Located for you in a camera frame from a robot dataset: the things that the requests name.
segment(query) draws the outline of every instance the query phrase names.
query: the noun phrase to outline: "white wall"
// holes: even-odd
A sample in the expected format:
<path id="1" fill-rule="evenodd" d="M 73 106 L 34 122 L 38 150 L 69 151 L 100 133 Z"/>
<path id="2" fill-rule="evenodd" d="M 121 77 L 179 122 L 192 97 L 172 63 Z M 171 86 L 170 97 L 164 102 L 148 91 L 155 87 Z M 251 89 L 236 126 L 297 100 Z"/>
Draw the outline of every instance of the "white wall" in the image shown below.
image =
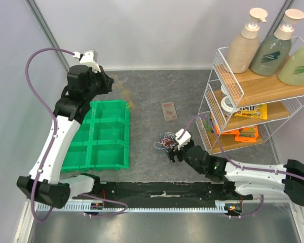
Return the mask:
<path id="1" fill-rule="evenodd" d="M 296 0 L 292 7 L 304 11 L 304 0 Z M 304 21 L 295 26 L 295 35 L 304 39 Z M 273 138 L 281 163 L 285 164 L 291 158 L 304 164 L 304 108 Z"/>
<path id="2" fill-rule="evenodd" d="M 37 0 L 60 46 L 95 49 L 105 69 L 207 68 L 217 48 L 268 11 L 263 38 L 284 0 Z M 76 61 L 68 57 L 71 65 Z"/>
<path id="3" fill-rule="evenodd" d="M 25 63 L 48 47 L 24 0 L 0 1 L 0 242 L 13 241 L 25 196 L 16 186 L 27 175 L 47 137 L 51 119 L 25 80 Z M 66 84 L 54 53 L 37 56 L 30 67 L 34 87 L 51 107 Z"/>

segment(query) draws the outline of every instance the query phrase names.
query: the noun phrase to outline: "tangled rubber bands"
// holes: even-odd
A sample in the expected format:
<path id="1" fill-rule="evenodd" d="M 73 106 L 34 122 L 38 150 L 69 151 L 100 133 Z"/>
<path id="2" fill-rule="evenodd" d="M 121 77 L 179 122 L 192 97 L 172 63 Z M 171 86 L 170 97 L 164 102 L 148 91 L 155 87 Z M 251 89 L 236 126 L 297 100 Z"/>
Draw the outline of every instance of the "tangled rubber bands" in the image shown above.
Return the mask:
<path id="1" fill-rule="evenodd" d="M 162 136 L 160 142 L 159 141 L 154 142 L 153 145 L 156 149 L 161 149 L 161 150 L 167 149 L 167 148 L 173 148 L 176 146 L 176 142 L 175 142 L 174 138 L 175 138 L 175 135 L 173 133 L 167 132 Z"/>

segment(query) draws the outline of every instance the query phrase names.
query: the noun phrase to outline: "bottle label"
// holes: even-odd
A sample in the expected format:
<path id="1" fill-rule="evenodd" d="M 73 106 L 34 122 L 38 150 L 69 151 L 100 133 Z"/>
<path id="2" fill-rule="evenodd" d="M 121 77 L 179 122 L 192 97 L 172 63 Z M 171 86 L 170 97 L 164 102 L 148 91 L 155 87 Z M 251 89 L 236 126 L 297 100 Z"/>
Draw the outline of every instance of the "bottle label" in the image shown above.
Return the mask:
<path id="1" fill-rule="evenodd" d="M 300 74 L 304 72 L 304 66 L 299 66 L 294 69 L 293 74 Z"/>
<path id="2" fill-rule="evenodd" d="M 279 51 L 263 55 L 262 59 L 261 59 L 261 63 L 274 61 L 274 60 L 278 59 L 279 55 L 280 55 Z"/>

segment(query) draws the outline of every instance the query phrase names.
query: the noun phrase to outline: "gray work surface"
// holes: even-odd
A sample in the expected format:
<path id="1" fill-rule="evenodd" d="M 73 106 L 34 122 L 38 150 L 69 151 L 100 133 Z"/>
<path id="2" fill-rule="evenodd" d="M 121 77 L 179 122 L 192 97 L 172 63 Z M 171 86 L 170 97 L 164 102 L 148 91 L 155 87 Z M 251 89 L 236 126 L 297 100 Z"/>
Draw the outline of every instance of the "gray work surface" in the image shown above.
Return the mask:
<path id="1" fill-rule="evenodd" d="M 244 203 L 252 212 L 258 204 Z M 47 212 L 39 213 L 43 217 Z M 255 215 L 228 219 L 212 213 L 125 213 L 92 218 L 83 213 L 53 212 L 44 223 L 34 223 L 29 243 L 298 243 L 289 204 L 266 204 Z"/>
<path id="2" fill-rule="evenodd" d="M 106 72 L 115 79 L 113 91 L 95 100 L 123 99 L 133 102 L 130 113 L 130 168 L 89 173 L 102 181 L 206 181 L 184 161 L 171 165 L 166 154 L 154 148 L 164 132 L 176 133 L 198 113 L 208 80 L 209 70 L 152 70 Z M 174 102 L 178 120 L 164 120 L 161 103 Z M 189 128 L 195 145 L 204 148 L 195 121 Z M 275 164 L 269 141 L 229 151 L 228 155 L 245 163 Z M 77 175 L 72 172 L 62 179 Z"/>

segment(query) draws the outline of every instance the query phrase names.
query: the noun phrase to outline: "yellow snack bag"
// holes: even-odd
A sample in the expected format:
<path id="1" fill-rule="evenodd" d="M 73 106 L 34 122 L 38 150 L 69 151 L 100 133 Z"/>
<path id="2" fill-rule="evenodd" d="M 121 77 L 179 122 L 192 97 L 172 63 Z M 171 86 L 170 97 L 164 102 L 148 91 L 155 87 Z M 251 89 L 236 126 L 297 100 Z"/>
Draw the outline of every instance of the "yellow snack bag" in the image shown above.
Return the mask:
<path id="1" fill-rule="evenodd" d="M 234 113 L 234 116 L 243 116 L 267 120 L 267 104 L 251 105 L 240 108 L 238 112 Z"/>

